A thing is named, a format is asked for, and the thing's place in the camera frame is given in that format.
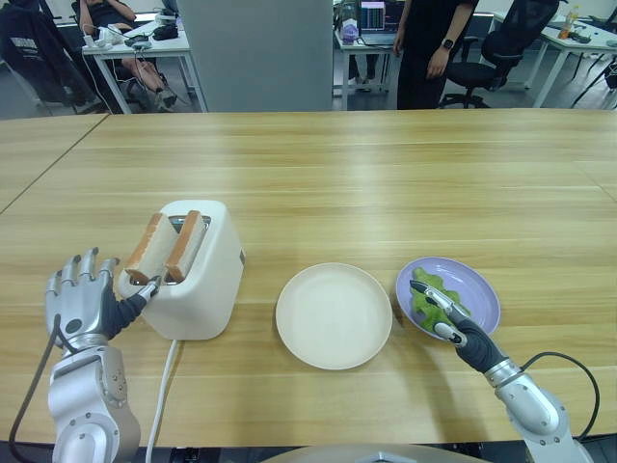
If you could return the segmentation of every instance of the robotic arm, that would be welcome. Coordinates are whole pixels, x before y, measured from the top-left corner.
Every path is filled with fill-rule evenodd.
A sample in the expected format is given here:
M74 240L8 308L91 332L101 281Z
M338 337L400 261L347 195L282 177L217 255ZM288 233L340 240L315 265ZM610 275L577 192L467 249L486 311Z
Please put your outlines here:
M449 297L425 283L411 280L410 284L450 319L454 327L438 322L435 333L453 343L458 356L495 388L536 463L593 463L584 446L572 438L568 414L557 397L538 388Z
M45 294L47 331L52 333L59 315L56 345L64 348L63 359L51 371L48 396L57 429L53 461L58 463L128 462L140 441L121 352L107 344L141 313L160 278L117 301L113 279L118 260L103 261L96 276L97 254L93 248L83 259L70 258L51 276Z

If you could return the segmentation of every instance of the wall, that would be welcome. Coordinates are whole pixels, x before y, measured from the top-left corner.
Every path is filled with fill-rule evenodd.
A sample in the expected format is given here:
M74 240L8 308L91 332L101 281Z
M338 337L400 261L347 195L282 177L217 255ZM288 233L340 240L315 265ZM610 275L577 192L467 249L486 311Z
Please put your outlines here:
M8 0L0 0L0 6L7 3ZM71 0L47 0L47 5L56 16L64 18L72 14L70 8ZM151 12L154 8L162 6L160 0L124 0L124 3L129 5L137 13ZM478 12L495 12L507 11L512 4L512 0L480 0ZM570 9L570 5L580 5L581 15L593 14L599 17L608 17L608 15L617 7L615 0L571 0L570 4L561 2L559 11L566 14Z
M512 0L480 0L477 12L507 12L512 5ZM580 15L592 14L598 17L608 17L617 6L615 0L570 0L569 4L561 2L559 12L567 14L573 5L580 5Z
M62 19L67 19L73 14L73 9L70 4L75 0L46 0L47 5L54 16L61 16ZM152 12L155 8L163 8L160 0L123 0L123 2L131 7L135 13Z
M331 0L179 0L210 111L332 109Z

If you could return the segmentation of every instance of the purple plate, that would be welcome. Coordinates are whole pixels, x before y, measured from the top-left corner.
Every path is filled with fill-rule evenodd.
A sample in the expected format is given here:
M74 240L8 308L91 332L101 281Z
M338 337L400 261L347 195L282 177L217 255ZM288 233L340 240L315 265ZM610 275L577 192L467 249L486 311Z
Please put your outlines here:
M443 286L450 291L456 291L461 296L461 303L471 312L471 319L489 335L496 329L501 316L501 306L495 290L486 279L471 267L446 258L421 258L409 262L398 273L396 278L396 298L403 313L424 333L442 340L434 333L420 326L424 319L421 313L412 311L413 295L409 281L413 279L412 272L416 267L422 267L426 272L443 278Z

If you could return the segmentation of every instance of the wristwatch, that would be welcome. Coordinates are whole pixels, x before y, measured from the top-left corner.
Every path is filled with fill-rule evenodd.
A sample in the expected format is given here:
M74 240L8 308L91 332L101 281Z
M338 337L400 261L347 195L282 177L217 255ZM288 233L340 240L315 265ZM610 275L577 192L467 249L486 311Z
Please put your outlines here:
M442 41L442 47L445 48L446 50L451 50L452 47L454 46L454 42L451 41L450 39L443 39Z

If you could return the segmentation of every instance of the bread slice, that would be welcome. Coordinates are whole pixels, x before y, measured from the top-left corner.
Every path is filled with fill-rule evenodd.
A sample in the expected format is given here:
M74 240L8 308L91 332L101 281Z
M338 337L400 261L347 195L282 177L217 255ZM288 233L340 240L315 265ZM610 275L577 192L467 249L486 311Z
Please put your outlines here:
M144 236L128 259L124 270L142 285L157 275L164 277L165 261L177 238L178 233L167 215L161 212L152 215Z
M174 249L165 263L170 277L176 283L183 282L187 277L204 235L205 223L201 213L198 210L189 211Z

